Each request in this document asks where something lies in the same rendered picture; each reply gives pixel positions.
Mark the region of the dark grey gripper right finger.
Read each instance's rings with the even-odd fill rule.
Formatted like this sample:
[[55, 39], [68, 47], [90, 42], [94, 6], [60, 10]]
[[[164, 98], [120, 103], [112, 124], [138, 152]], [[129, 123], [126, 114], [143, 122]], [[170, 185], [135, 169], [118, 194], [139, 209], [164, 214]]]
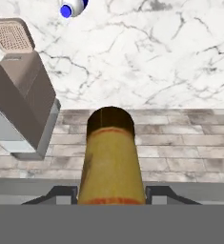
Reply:
[[198, 202], [176, 194], [169, 186], [147, 186], [145, 194], [148, 205], [153, 205], [153, 201], [157, 197], [159, 199], [159, 205], [198, 205]]

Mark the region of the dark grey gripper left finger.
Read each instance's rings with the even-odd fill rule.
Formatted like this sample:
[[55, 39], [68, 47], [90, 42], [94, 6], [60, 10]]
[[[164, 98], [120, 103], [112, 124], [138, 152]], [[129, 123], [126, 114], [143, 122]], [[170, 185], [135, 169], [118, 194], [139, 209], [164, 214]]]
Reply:
[[76, 186], [54, 186], [46, 195], [24, 202], [24, 205], [76, 205], [77, 193]]

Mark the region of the yellow can with brown top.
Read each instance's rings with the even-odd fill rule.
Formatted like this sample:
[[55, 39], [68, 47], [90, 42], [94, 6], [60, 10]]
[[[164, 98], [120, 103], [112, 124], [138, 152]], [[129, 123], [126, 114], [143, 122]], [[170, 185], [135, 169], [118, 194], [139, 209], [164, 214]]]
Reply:
[[79, 204], [141, 205], [145, 192], [132, 117], [103, 107], [88, 119]]

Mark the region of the brown and grey kitchen appliance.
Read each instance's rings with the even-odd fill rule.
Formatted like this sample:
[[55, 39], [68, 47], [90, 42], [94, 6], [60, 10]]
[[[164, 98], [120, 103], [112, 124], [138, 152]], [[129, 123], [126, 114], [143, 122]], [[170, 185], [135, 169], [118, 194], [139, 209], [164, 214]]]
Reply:
[[24, 20], [0, 18], [0, 49], [0, 146], [42, 160], [61, 105]]

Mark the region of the white bottle with blue cap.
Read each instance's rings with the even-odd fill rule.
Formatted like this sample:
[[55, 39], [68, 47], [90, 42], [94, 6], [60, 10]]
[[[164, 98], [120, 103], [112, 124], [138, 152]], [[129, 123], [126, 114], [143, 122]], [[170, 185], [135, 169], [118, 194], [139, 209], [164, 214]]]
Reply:
[[60, 13], [65, 18], [73, 18], [80, 15], [87, 7], [89, 0], [63, 0]]

